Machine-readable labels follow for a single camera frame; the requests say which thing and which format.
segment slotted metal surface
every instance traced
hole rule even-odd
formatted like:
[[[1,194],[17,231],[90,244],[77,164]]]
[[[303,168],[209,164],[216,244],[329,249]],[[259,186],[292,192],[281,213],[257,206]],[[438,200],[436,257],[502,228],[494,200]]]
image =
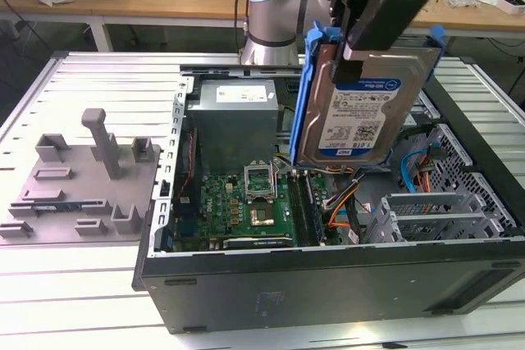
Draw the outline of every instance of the slotted metal surface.
[[[80,125],[86,107],[106,109],[107,128],[116,133],[118,142],[152,135],[156,143],[164,144],[170,133],[169,95],[179,81],[180,63],[234,64],[235,57],[72,53],[65,60],[50,61],[0,129],[0,215],[30,173],[37,158],[34,145],[42,133],[63,133],[68,143],[92,143]],[[437,74],[450,77],[454,68],[463,73],[468,69],[458,60],[444,60]],[[461,93],[469,86],[484,85],[466,76],[471,82],[450,83],[449,89],[455,86]],[[497,114],[469,112],[491,125],[512,120],[507,111]],[[499,152],[519,157],[513,151]],[[410,348],[478,349],[523,348],[525,343],[525,281],[466,316],[169,335],[148,294],[131,291],[137,252],[136,244],[0,248],[0,348],[62,349],[74,344],[93,349],[119,343],[126,349],[372,349],[396,342]]]
[[[444,58],[436,78],[525,187],[525,115],[479,67]]]

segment hard drive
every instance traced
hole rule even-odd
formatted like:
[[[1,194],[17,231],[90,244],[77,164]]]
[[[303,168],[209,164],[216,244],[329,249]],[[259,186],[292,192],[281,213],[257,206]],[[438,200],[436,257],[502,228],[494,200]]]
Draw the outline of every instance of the hard drive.
[[[354,51],[358,82],[333,84],[335,44],[319,48],[314,81],[302,84],[290,145],[299,166],[361,166],[384,161],[414,100],[440,56],[439,48]]]

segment blue cable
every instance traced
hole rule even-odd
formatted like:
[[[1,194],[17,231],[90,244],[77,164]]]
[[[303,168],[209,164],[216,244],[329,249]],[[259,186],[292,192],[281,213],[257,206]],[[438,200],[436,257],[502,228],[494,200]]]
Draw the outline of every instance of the blue cable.
[[[419,153],[427,153],[426,149],[419,149],[418,151],[411,152],[407,156],[403,157],[403,160],[401,160],[401,176],[403,177],[404,184],[407,185],[407,189],[410,193],[416,193],[416,188],[414,188],[412,180],[409,176],[409,170],[407,169],[407,162],[409,161],[409,158],[418,155]]]

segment floor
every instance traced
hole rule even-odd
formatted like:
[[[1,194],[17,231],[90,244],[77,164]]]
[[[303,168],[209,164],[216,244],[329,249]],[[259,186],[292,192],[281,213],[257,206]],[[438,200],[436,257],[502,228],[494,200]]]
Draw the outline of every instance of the floor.
[[[86,25],[36,24],[35,30],[53,50],[95,51]],[[167,28],[168,43],[163,44],[162,28],[157,26],[113,25],[110,35],[115,51],[124,52],[235,52],[230,29]],[[525,43],[521,41],[457,38],[449,45],[451,56],[472,57],[506,92],[525,67]],[[11,41],[0,32],[0,124],[7,118],[31,82],[45,65],[50,51],[27,27]],[[512,92],[517,103],[525,100],[525,76]]]

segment motherboard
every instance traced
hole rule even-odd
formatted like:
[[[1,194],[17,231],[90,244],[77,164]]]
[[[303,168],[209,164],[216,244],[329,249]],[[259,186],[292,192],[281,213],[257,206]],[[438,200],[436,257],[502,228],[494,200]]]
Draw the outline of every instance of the motherboard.
[[[316,246],[324,241],[325,175],[252,165],[244,174],[205,175],[199,213],[175,220],[174,248],[222,250]]]

